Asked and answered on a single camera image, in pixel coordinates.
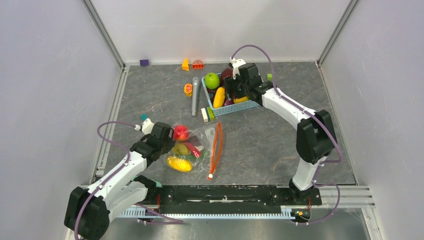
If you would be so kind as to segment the yellow-green toy fruit slice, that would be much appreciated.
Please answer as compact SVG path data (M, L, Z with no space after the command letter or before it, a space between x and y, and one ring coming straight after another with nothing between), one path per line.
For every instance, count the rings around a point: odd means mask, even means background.
M191 151L188 147L182 143L176 143L174 147L171 149L172 154L174 155L182 155L187 156L191 154Z

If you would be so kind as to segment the red toy apple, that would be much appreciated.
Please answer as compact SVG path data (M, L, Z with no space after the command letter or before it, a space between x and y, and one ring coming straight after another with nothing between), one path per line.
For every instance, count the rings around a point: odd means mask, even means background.
M173 127L173 139L177 142L186 141L190 136L190 130L187 126L178 124Z

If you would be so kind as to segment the dark red toy peach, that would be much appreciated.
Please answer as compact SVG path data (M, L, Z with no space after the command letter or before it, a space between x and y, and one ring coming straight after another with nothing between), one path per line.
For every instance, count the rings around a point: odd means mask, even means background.
M220 74L220 83L223 85L226 78L233 77L233 69L230 67L225 68Z

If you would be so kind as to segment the yellow toy mango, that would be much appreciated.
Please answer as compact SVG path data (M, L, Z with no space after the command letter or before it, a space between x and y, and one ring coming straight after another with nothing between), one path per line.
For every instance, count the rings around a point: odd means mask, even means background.
M175 155L168 156L166 163L170 168L183 173L188 173L193 169L193 165L189 160Z

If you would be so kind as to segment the red toy chili pepper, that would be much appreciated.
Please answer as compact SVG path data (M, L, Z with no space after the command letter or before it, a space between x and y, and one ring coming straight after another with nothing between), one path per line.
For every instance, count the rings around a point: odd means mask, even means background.
M198 159L202 155L201 152L191 143L183 142L183 144L187 147L191 154L194 155L196 159Z

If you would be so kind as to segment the clear zip top bag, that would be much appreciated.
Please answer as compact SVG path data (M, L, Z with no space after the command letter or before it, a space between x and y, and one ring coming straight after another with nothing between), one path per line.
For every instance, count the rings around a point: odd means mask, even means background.
M172 150L170 150L170 152L167 154L167 157L177 156L179 158L190 161L192 164L192 170L185 173L202 174L206 177L207 180L212 180L214 178L218 163L221 159L224 145L222 124L217 122L196 129L188 129L190 131L188 139L185 141L175 141L175 144L183 144L184 142L190 143L201 152L201 156L199 158L195 158L192 153L190 155L176 155L172 154Z

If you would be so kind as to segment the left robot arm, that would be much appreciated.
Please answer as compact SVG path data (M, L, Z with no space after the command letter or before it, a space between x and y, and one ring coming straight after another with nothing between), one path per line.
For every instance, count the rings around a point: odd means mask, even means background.
M95 183L70 193L64 225L76 240L99 240L119 214L140 202L156 202L162 191L158 182L140 173L174 147L174 130L150 119L130 127L143 137L125 148L124 158Z

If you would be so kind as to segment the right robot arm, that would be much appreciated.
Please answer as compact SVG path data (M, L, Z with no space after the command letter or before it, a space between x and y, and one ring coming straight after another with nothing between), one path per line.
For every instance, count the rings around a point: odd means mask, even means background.
M296 150L300 157L296 173L289 181L289 199L302 204L314 189L314 176L331 152L339 150L334 124L326 110L315 111L293 100L273 81L263 81L255 63L231 59L232 73L224 77L231 97L247 97L286 120L296 131Z

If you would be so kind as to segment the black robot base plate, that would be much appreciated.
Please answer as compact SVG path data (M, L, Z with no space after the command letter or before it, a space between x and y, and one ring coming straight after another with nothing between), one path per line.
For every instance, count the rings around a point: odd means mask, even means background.
M299 191L292 182L277 185L162 185L139 175L133 179L147 188L140 203L157 205L165 214L277 213L282 206L320 206L318 188Z

